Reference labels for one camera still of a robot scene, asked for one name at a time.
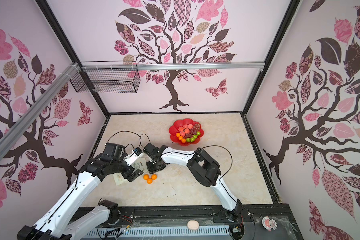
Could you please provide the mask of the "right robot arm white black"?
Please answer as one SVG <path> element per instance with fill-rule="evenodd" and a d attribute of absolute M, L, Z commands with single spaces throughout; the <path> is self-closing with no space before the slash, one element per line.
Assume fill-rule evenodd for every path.
<path fill-rule="evenodd" d="M 206 150 L 181 151 L 168 146 L 158 148 L 148 143 L 143 152 L 151 159 L 147 162 L 150 174 L 162 171 L 169 164 L 186 166 L 199 184 L 212 188 L 222 208 L 227 211 L 227 219 L 235 222 L 242 215 L 242 203 L 229 190 L 219 163 Z"/>

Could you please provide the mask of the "red flower-shaped fruit bowl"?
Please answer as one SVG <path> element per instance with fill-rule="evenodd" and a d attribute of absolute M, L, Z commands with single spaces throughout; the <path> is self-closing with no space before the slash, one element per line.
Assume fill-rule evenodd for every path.
<path fill-rule="evenodd" d="M 183 127 L 183 125 L 189 125 L 189 124 L 196 124 L 196 123 L 199 123 L 199 122 L 196 122 L 192 119 L 183 119 L 183 120 L 176 120 L 173 125 L 169 128 L 169 134 L 170 134 L 170 139 L 173 143 L 176 143 L 176 144 L 179 144 L 183 147 L 186 147 L 186 146 L 189 146 L 189 145 L 195 145 L 197 143 L 200 142 L 201 138 L 204 136 L 204 130 L 202 129 L 202 125 L 201 125 L 201 129 L 200 129 L 200 132 L 201 132 L 201 135 L 199 135 L 197 137 L 197 139 L 195 139 L 194 142 L 186 142 L 186 143 L 182 143 L 182 141 L 179 140 L 178 137 L 176 137 L 176 133 L 180 133 L 179 131 L 179 127 Z"/>

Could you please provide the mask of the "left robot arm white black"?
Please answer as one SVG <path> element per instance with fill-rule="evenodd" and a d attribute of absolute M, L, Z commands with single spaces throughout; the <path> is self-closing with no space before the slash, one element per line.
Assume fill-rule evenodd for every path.
<path fill-rule="evenodd" d="M 132 164 L 143 156 L 140 148 L 131 154 L 121 145 L 107 143 L 103 153 L 90 159 L 81 168 L 72 183 L 57 203 L 33 226 L 24 226 L 17 234 L 19 240 L 80 240 L 101 224 L 115 225 L 120 220 L 118 204 L 102 200 L 78 220 L 71 219 L 89 194 L 108 175 L 121 173 L 129 182 L 142 175 Z"/>

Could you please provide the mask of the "purple fake grape bunch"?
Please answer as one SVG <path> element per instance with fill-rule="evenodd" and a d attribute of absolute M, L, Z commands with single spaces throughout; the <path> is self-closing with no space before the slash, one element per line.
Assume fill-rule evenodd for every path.
<path fill-rule="evenodd" d="M 193 138 L 194 136 L 199 136 L 199 132 L 201 129 L 201 124 L 200 123 L 196 123 L 192 126 L 192 128 L 190 128 L 189 133 L 187 134 L 188 138 Z"/>

